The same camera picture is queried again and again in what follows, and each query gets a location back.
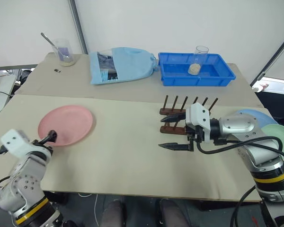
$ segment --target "blue tray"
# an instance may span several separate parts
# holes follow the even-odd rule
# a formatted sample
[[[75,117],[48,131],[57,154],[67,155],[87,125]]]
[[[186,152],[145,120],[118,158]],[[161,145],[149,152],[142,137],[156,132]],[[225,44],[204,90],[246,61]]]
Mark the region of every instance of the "blue tray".
[[[227,86],[236,78],[223,58],[209,53],[198,75],[188,73],[194,62],[192,53],[159,53],[161,80],[164,86]]]

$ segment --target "floor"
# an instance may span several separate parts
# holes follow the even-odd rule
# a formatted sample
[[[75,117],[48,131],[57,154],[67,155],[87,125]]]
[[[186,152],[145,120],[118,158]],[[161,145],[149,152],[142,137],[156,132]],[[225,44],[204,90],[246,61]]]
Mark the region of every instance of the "floor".
[[[82,198],[76,193],[69,194],[66,205],[53,204],[64,216],[64,220],[73,220],[78,227],[96,227],[94,204],[96,195]],[[114,199],[121,200],[127,209],[127,227],[156,227],[155,203],[159,198],[142,196],[99,195],[96,204],[98,222],[104,207]],[[174,199],[181,208],[191,227],[228,227],[233,208],[201,211],[193,200]],[[242,206],[239,211],[240,227],[265,227],[258,205]],[[11,216],[0,210],[0,227],[13,227]]]

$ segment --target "metal spoon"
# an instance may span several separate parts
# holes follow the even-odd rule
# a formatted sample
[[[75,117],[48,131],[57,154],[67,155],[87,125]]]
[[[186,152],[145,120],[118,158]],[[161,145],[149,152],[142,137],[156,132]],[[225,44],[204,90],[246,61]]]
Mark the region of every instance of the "metal spoon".
[[[62,55],[63,61],[66,61],[66,62],[70,62],[70,61],[71,61],[70,57],[64,55],[63,53],[61,53],[61,51],[59,50],[59,48],[56,47],[55,44],[53,44],[53,42],[52,42],[49,38],[47,38],[47,36],[46,36],[43,32],[41,32],[41,36],[42,36],[44,39],[46,39],[46,41],[49,42],[50,45],[52,45],[52,46]]]

